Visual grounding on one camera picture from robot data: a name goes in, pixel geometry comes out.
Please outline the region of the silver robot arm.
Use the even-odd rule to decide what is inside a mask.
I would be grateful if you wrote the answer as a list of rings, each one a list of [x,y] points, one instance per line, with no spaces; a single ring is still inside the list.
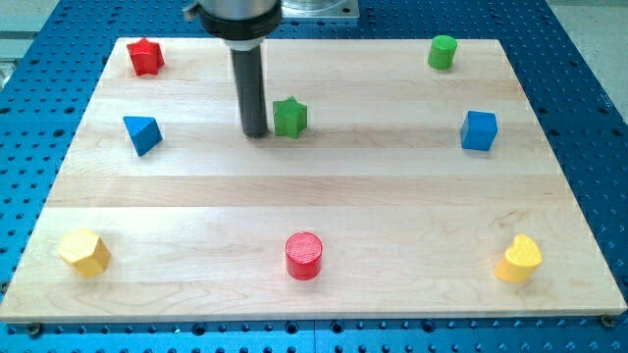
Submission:
[[[203,28],[230,49],[242,132],[267,134],[267,114],[261,43],[282,21],[280,0],[194,0],[183,7],[187,20]]]

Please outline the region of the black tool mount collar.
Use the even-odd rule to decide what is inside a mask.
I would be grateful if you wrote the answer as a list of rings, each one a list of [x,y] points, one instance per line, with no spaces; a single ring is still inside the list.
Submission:
[[[282,20],[280,0],[200,0],[198,6],[204,29],[229,41],[263,38]]]

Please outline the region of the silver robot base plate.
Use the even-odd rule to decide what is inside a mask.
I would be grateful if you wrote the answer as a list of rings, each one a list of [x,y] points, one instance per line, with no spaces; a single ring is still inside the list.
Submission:
[[[289,19],[358,19],[358,0],[282,0],[283,15]]]

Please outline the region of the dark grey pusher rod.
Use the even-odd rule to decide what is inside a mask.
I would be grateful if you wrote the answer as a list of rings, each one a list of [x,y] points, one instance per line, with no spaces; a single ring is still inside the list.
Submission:
[[[261,49],[231,50],[242,132],[261,138],[267,134],[267,115]]]

